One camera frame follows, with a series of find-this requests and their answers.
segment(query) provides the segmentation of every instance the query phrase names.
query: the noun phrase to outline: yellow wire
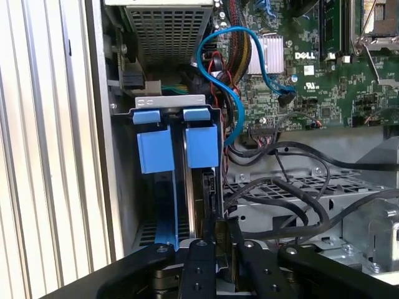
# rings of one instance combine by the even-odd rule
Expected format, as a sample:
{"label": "yellow wire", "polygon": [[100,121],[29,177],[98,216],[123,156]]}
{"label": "yellow wire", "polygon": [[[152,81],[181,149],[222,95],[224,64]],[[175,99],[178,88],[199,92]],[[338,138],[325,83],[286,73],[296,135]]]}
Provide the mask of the yellow wire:
{"label": "yellow wire", "polygon": [[187,86],[182,84],[176,84],[174,87],[181,90],[186,90],[186,91],[188,90]]}
{"label": "yellow wire", "polygon": [[234,81],[237,82],[240,78],[240,75],[243,74],[246,70],[245,70],[245,57],[247,57],[247,55],[249,55],[249,45],[248,42],[251,43],[251,40],[249,40],[249,36],[245,35],[244,38],[244,49],[243,49],[243,56],[241,59],[241,63],[238,66],[238,70],[236,72],[236,75],[234,76]]}

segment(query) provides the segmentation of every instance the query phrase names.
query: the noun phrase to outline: heatsink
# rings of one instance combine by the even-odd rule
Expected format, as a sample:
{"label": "heatsink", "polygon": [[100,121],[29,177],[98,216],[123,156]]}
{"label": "heatsink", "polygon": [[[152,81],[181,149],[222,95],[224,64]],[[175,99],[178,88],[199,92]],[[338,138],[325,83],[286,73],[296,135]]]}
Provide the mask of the heatsink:
{"label": "heatsink", "polygon": [[[284,43],[282,36],[278,35],[264,35],[259,37],[259,41],[262,45],[263,56],[265,60],[266,72],[269,74],[280,74],[284,72]],[[253,39],[252,44],[252,56],[248,66],[249,75],[260,75],[261,63],[257,54],[257,48]]]}
{"label": "heatsink", "polygon": [[135,0],[124,7],[148,65],[190,63],[212,9],[213,0]]}

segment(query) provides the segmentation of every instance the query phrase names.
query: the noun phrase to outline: white label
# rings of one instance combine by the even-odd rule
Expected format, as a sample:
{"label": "white label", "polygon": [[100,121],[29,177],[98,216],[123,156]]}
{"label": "white label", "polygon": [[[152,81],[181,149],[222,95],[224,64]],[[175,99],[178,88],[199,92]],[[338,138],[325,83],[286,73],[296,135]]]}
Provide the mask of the white label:
{"label": "white label", "polygon": [[304,75],[305,76],[314,76],[314,66],[313,65],[304,65]]}
{"label": "white label", "polygon": [[313,52],[295,52],[295,59],[316,59]]}
{"label": "white label", "polygon": [[306,82],[305,86],[304,86],[304,89],[305,90],[309,90],[309,91],[316,90],[316,89],[319,89],[319,88],[320,87],[318,85],[316,85],[314,82]]}

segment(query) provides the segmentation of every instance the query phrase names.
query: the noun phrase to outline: black cable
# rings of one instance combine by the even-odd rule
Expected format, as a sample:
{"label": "black cable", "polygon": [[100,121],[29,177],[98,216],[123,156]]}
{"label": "black cable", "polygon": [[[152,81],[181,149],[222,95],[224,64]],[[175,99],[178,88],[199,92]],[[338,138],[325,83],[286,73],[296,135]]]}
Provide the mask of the black cable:
{"label": "black cable", "polygon": [[[227,187],[232,190],[232,192],[236,192],[235,188],[228,182],[226,174],[223,172],[224,183]],[[309,218],[306,216],[306,213],[302,211],[296,204],[293,204],[289,201],[285,201],[282,199],[269,199],[269,198],[260,198],[256,196],[242,196],[243,199],[249,202],[255,202],[256,204],[264,204],[266,206],[276,206],[283,207],[287,210],[293,212],[300,220],[307,225],[309,223]]]}
{"label": "black cable", "polygon": [[359,170],[373,170],[373,171],[398,171],[399,170],[399,164],[391,164],[391,163],[376,163],[376,164],[370,164],[370,163],[346,163],[342,162],[339,160],[336,160],[330,156],[327,156],[326,154],[318,151],[317,149],[305,145],[300,142],[296,141],[282,141],[278,143],[274,143],[271,145],[268,145],[267,147],[261,148],[261,149],[254,149],[254,150],[248,150],[245,152],[239,152],[235,151],[234,154],[237,156],[240,156],[242,158],[252,158],[253,156],[262,153],[263,155],[269,154],[270,152],[278,149],[278,148],[298,148],[302,151],[308,152],[316,157],[319,157],[320,159],[323,159],[324,161],[333,164],[337,167],[340,168],[347,168],[347,169],[359,169]]}
{"label": "black cable", "polygon": [[[280,136],[281,136],[281,133],[278,132],[278,134],[277,134],[277,141],[279,140]],[[235,147],[234,144],[232,144],[231,146],[229,146],[229,151],[228,151],[228,158],[229,158],[229,160],[230,160],[232,163],[234,163],[235,165],[243,166],[243,167],[249,167],[249,166],[252,166],[252,165],[257,164],[257,163],[258,163],[260,160],[262,160],[262,159],[265,157],[265,155],[266,155],[266,154],[259,154],[259,155],[257,155],[253,160],[250,160],[249,162],[242,163],[242,162],[237,161],[233,156],[231,156],[231,153],[233,153],[233,154],[236,154],[236,153],[237,153],[236,156],[239,156],[239,155],[242,154],[243,152],[242,152],[242,151],[238,151],[238,150],[236,149],[236,147]]]}
{"label": "black cable", "polygon": [[325,181],[323,183],[323,186],[321,187],[318,195],[315,197],[315,200],[318,201],[323,196],[325,190],[327,190],[329,183],[330,183],[330,179],[331,179],[331,172],[330,172],[330,168],[327,165],[327,163],[324,162],[323,160],[321,160],[321,158],[319,158],[318,156],[314,156],[309,153],[280,153],[279,152],[279,156],[303,156],[303,157],[308,157],[310,159],[315,159],[318,162],[323,164],[323,166],[325,168],[326,176],[325,176]]}
{"label": "black cable", "polygon": [[282,171],[284,177],[286,178],[286,181],[287,181],[288,183],[290,183],[291,181],[290,181],[290,179],[289,179],[289,176],[288,176],[288,174],[287,174],[286,169],[284,168],[284,165],[283,165],[282,162],[281,162],[281,159],[280,159],[279,151],[278,151],[278,150],[276,150],[276,151],[274,152],[274,156],[276,157],[277,163],[279,163],[279,166],[280,166],[280,168],[281,168],[281,171]]}
{"label": "black cable", "polygon": [[[329,225],[325,228],[324,232],[327,232],[329,229],[333,228],[338,223],[340,223],[350,213],[353,213],[359,207],[373,201],[374,199],[391,199],[394,197],[399,197],[399,189],[384,190],[384,191],[380,191],[378,193],[373,193],[371,195],[365,196],[365,197],[359,199],[358,201],[354,202],[353,204],[349,205],[341,213],[339,213],[338,215],[333,217],[330,220]],[[303,243],[305,241],[308,241],[309,239],[313,238],[315,235],[318,235],[318,234],[312,234],[312,235],[307,236],[306,238],[301,238],[301,239],[299,239],[299,242]]]}
{"label": "black cable", "polygon": [[[275,184],[289,194],[292,194],[301,201],[304,201],[306,204],[310,205],[319,216],[320,222],[312,226],[285,227],[283,229],[270,230],[269,232],[262,233],[262,239],[282,239],[288,237],[306,236],[309,234],[319,234],[328,226],[329,216],[320,203],[318,203],[313,197],[304,191],[293,185],[290,185],[287,182],[284,182],[279,178],[261,178],[246,184],[225,201],[225,209],[234,204],[240,197],[247,194],[252,189],[257,188],[265,183]],[[251,239],[254,235],[259,237],[258,234],[259,233],[243,232],[244,237],[248,239]]]}
{"label": "black cable", "polygon": [[[325,171],[326,171],[326,178],[325,181],[323,183],[323,186],[321,187],[318,195],[315,197],[316,201],[319,201],[320,198],[323,196],[325,190],[327,190],[329,183],[330,183],[330,178],[331,178],[331,172],[330,172],[330,168],[327,165],[326,162],[324,162],[323,160],[321,160],[319,157],[313,156],[309,153],[279,153],[279,156],[304,156],[304,157],[308,157],[311,159],[316,159],[317,161],[319,161],[320,163],[323,164]],[[305,207],[302,211],[304,213],[306,213],[308,210],[310,209],[309,206]],[[297,218],[296,215],[291,216],[290,218],[288,218],[286,221],[283,222],[283,224],[281,225],[281,228],[285,228],[287,225],[289,225],[290,223],[292,223],[292,221],[295,221],[295,219]],[[252,235],[252,237],[254,239],[262,239],[263,234],[265,234],[265,232],[257,232],[257,233],[253,233],[253,234],[257,234],[257,235]]]}

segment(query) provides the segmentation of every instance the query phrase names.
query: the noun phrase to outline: ventilated metal grille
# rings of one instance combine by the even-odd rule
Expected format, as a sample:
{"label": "ventilated metal grille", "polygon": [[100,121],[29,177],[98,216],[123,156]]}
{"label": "ventilated metal grille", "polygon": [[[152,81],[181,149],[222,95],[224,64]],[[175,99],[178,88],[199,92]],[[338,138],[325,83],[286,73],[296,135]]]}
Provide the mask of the ventilated metal grille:
{"label": "ventilated metal grille", "polygon": [[127,7],[148,64],[190,62],[208,23],[210,7]]}
{"label": "ventilated metal grille", "polygon": [[[301,188],[305,192],[308,192],[310,195],[317,195],[317,193],[321,190],[324,181],[325,177],[323,176],[307,176],[291,179],[293,185]],[[232,184],[232,187],[234,188],[243,186],[245,186],[245,183]],[[338,174],[331,175],[329,186],[325,190],[323,196],[331,196],[337,193],[351,194],[365,191],[381,191],[381,187],[370,183],[365,183],[357,179],[353,174]],[[231,193],[229,189],[225,189],[224,192],[225,194]],[[265,199],[292,199],[292,195],[275,185],[267,185],[253,189],[250,194]]]}
{"label": "ventilated metal grille", "polygon": [[[156,221],[150,220],[145,222],[138,230],[136,241],[133,245],[133,251],[140,250],[143,247],[153,245],[155,243]],[[190,229],[188,227],[188,220],[180,218],[178,224],[178,238],[179,242],[188,239],[190,236]]]}

